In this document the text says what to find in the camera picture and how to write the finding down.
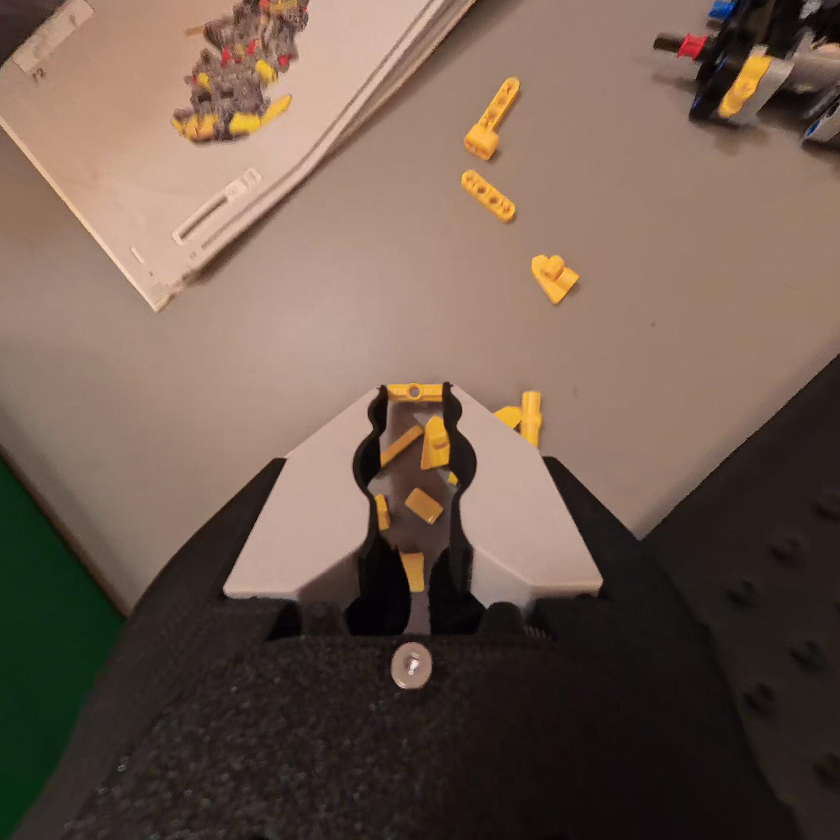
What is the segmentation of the yellow lego beam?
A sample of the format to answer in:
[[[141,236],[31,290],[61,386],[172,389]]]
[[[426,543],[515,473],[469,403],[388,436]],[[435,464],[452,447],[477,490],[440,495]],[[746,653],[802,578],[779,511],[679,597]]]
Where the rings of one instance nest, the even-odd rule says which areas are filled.
[[[516,215],[514,202],[477,171],[467,170],[460,179],[467,194],[482,205],[495,219],[508,224]]]
[[[478,125],[490,132],[496,132],[499,124],[504,119],[511,105],[515,101],[520,89],[520,80],[516,77],[505,79],[498,89],[496,95],[488,105]]]

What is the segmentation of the lego instruction booklet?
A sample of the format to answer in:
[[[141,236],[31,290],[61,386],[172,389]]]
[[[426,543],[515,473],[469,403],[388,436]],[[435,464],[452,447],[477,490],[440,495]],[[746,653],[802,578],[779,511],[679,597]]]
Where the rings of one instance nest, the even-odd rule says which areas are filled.
[[[61,2],[2,64],[2,128],[159,311],[473,5]]]

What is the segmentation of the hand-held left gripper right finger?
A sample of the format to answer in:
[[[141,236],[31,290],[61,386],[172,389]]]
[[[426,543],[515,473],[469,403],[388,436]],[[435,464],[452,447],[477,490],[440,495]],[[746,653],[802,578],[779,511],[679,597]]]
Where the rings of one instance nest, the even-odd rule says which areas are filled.
[[[457,385],[444,384],[443,407],[456,590],[478,601],[597,594],[602,575],[539,450]]]

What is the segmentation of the black yellow lego car chassis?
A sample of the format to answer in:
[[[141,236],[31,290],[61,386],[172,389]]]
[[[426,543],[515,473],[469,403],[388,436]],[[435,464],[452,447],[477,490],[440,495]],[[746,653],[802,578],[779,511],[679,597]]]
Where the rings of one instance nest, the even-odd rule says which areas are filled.
[[[714,2],[703,34],[653,49],[698,66],[692,120],[749,126],[781,94],[811,97],[802,141],[838,148],[839,2]]]

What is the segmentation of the yellow lego wedge piece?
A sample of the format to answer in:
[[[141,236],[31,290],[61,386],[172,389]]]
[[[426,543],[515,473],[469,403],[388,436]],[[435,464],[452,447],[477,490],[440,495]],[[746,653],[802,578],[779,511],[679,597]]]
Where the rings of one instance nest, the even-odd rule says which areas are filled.
[[[559,255],[534,256],[531,262],[531,273],[554,306],[561,303],[580,278],[580,275]]]

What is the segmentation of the pile of yellow lego pieces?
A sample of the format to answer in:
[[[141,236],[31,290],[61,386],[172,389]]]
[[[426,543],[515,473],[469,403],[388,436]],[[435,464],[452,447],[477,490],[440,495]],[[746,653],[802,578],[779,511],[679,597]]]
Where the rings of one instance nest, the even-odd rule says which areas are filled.
[[[458,387],[444,385],[440,412],[381,451],[386,471],[423,439],[421,467],[454,464],[460,473],[450,514],[449,572],[457,595],[483,606],[526,606],[557,589],[554,518],[565,507],[536,448]]]

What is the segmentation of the green plastic bin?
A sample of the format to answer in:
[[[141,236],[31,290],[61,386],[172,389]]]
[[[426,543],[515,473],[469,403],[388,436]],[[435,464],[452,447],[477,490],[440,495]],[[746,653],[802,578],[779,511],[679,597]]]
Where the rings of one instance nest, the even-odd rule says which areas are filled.
[[[65,751],[123,616],[1,462],[1,838]]]

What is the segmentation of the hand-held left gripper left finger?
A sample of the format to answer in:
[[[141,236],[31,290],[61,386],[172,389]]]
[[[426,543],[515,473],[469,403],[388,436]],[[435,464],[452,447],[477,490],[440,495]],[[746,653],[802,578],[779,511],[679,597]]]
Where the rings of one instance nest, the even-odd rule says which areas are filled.
[[[292,449],[224,583],[232,600],[353,601],[371,503],[354,457],[374,431],[364,393]]]

